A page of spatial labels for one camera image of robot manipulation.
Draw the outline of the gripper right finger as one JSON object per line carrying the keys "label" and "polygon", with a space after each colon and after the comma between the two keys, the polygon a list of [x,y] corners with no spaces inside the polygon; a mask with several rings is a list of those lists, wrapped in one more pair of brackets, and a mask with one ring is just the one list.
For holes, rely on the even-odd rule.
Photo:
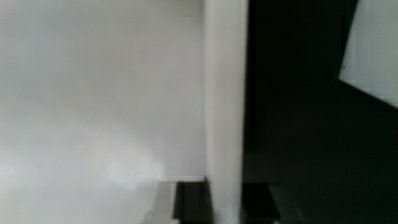
{"label": "gripper right finger", "polygon": [[242,224],[308,224],[298,200],[282,185],[244,184]]}

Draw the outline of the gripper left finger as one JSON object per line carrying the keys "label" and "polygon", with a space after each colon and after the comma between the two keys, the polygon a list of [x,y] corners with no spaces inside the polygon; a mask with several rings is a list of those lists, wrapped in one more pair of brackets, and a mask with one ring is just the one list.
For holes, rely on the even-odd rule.
{"label": "gripper left finger", "polygon": [[214,224],[209,181],[164,182],[145,224]]}

